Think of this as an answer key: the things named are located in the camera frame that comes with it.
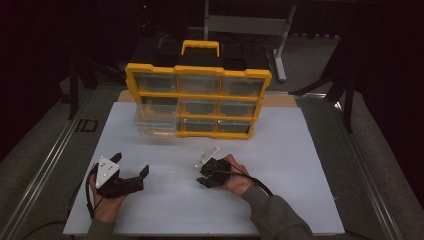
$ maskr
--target wire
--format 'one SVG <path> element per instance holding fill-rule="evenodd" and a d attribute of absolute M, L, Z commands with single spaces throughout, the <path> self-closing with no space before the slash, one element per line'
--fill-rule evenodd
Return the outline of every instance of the wire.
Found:
<path fill-rule="evenodd" d="M 75 197 L 77 196 L 77 193 L 78 193 L 78 190 L 81 187 L 81 184 L 82 184 L 82 181 L 75 188 L 74 192 L 72 193 L 71 199 L 69 200 L 68 207 L 66 208 L 68 210 L 67 217 L 69 217 L 69 215 L 71 214 L 71 209 L 72 209 L 72 206 L 71 205 L 73 205 L 73 203 L 75 202 Z"/>
<path fill-rule="evenodd" d="M 91 175 L 93 175 L 94 173 L 97 172 L 97 166 L 98 166 L 98 163 L 96 163 L 95 167 L 93 167 L 90 170 L 87 178 L 85 179 L 85 197 L 87 199 L 87 208 L 88 208 L 88 212 L 90 213 L 91 218 L 94 218 L 94 208 L 93 208 L 93 204 L 91 204 L 91 199 L 90 199 L 90 190 L 89 190 L 90 189 L 90 178 L 91 178 Z"/>
<path fill-rule="evenodd" d="M 364 235 L 361 235 L 361 234 L 352 232 L 352 231 L 350 231 L 350 230 L 348 230 L 346 228 L 345 228 L 345 232 L 346 232 L 346 234 L 348 234 L 348 235 L 350 235 L 350 236 L 352 236 L 354 238 L 357 238 L 357 239 L 373 240 L 372 238 L 369 238 L 369 237 L 366 237 Z"/>
<path fill-rule="evenodd" d="M 96 210 L 96 208 L 100 205 L 100 203 L 103 201 L 103 199 L 104 199 L 103 197 L 100 199 L 100 201 L 94 207 L 93 211 Z"/>
<path fill-rule="evenodd" d="M 69 200 L 68 207 L 66 208 L 67 209 L 67 217 L 69 217 L 69 215 L 71 214 L 72 205 L 75 201 L 75 197 L 78 193 L 78 190 L 81 187 L 81 184 L 82 184 L 82 181 L 77 185 L 74 192 L 72 193 L 71 199 Z M 45 227 L 48 227 L 48 226 L 51 226 L 51 225 L 56 225 L 56 224 L 66 224 L 66 221 L 53 221 L 53 222 L 45 223 L 45 224 L 33 229 L 31 232 L 27 233 L 23 238 L 21 238 L 21 240 L 28 238 L 29 236 L 31 236 L 32 234 L 34 234 L 35 232 L 39 231 L 42 228 L 45 228 Z M 69 237 L 72 240 L 75 239 L 73 235 L 70 235 Z"/>
<path fill-rule="evenodd" d="M 35 228 L 35 229 L 34 229 L 34 230 L 32 230 L 31 232 L 27 233 L 27 234 L 26 234 L 23 238 L 21 238 L 20 240 L 24 240 L 24 239 L 26 239 L 27 237 L 31 236 L 32 234 L 34 234 L 35 232 L 37 232 L 38 230 L 40 230 L 40 229 L 42 229 L 42 228 L 45 228 L 45 227 L 47 227 L 47 226 L 51 226 L 51 225 L 57 225 L 57 224 L 66 224 L 66 221 L 53 221 L 53 222 L 49 222 L 49 223 L 43 224 L 43 225 L 41 225 L 41 226 L 39 226 L 39 227 Z"/>
<path fill-rule="evenodd" d="M 234 165 L 231 164 L 231 166 L 233 166 L 235 169 L 237 169 L 238 171 L 240 171 L 237 167 L 235 167 Z M 236 176 L 241 176 L 241 177 L 245 177 L 248 178 L 250 180 L 252 180 L 252 182 L 256 183 L 257 185 L 259 185 L 260 188 L 262 188 L 262 190 L 264 190 L 268 196 L 273 196 L 274 194 L 271 192 L 271 190 L 269 190 L 269 188 L 267 186 L 265 186 L 265 184 L 263 184 L 259 179 L 251 177 L 249 175 L 247 175 L 246 173 L 243 173 L 242 171 L 238 172 L 229 172 L 229 171 L 214 171 L 214 173 L 226 173 L 226 174 L 230 174 L 230 175 L 236 175 Z"/>

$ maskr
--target white table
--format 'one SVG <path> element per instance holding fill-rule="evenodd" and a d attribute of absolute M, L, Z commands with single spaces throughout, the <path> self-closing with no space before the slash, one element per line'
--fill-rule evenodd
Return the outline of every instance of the white table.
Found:
<path fill-rule="evenodd" d="M 122 178 L 137 176 L 146 164 L 145 189 L 124 202 L 116 234 L 138 236 L 258 235 L 246 202 L 219 189 L 200 185 L 194 167 L 201 152 L 215 146 L 221 158 L 232 153 L 274 194 L 282 196 L 314 234 L 344 229 L 300 108 L 263 107 L 249 140 L 175 138 L 151 143 L 132 122 L 135 103 L 117 102 L 106 122 L 88 170 L 100 156 L 121 152 Z M 84 235 L 90 225 L 82 187 L 64 234 Z"/>

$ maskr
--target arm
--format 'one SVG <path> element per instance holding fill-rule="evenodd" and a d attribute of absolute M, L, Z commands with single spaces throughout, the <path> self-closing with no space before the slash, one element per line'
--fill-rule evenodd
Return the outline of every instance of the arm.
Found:
<path fill-rule="evenodd" d="M 114 199 L 103 198 L 97 194 L 95 182 L 96 174 L 93 174 L 90 178 L 90 188 L 93 192 L 93 206 L 95 206 L 94 218 L 91 220 L 90 228 L 84 240 L 111 240 L 113 239 L 113 230 L 116 226 L 116 218 L 118 217 L 122 202 L 127 196 Z"/>
<path fill-rule="evenodd" d="M 224 159 L 233 165 L 231 171 L 248 174 L 247 169 L 239 165 L 232 155 Z M 313 239 L 308 224 L 283 198 L 268 196 L 251 180 L 241 176 L 230 176 L 223 188 L 249 203 L 250 220 L 258 229 L 261 239 Z"/>

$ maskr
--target hand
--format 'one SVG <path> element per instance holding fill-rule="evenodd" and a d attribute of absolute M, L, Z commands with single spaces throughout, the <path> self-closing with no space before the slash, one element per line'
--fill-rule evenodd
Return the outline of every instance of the hand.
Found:
<path fill-rule="evenodd" d="M 231 154 L 227 155 L 224 158 L 224 160 L 229 162 L 232 165 L 231 172 L 240 173 L 240 171 L 242 171 L 244 174 L 249 175 L 246 167 L 244 165 L 238 164 L 236 160 L 234 159 L 233 155 Z M 228 190 L 229 192 L 231 192 L 232 194 L 238 197 L 241 197 L 241 195 L 243 195 L 243 193 L 252 185 L 253 185 L 252 180 L 246 177 L 231 175 L 230 178 L 222 185 L 222 188 L 225 190 Z"/>
<path fill-rule="evenodd" d="M 93 192 L 94 201 L 93 207 L 95 208 L 94 218 L 102 222 L 114 223 L 116 218 L 118 217 L 122 202 L 128 195 L 113 199 L 103 198 L 102 196 L 97 194 L 96 176 L 97 174 L 93 174 L 90 177 L 90 188 Z"/>

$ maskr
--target yellow handle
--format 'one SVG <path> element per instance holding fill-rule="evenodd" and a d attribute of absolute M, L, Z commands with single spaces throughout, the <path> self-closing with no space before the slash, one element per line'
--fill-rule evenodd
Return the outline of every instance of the yellow handle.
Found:
<path fill-rule="evenodd" d="M 219 43 L 213 41 L 196 41 L 196 40 L 184 40 L 183 49 L 181 50 L 181 55 L 184 55 L 184 50 L 186 47 L 192 48 L 215 48 L 216 56 L 219 57 Z"/>

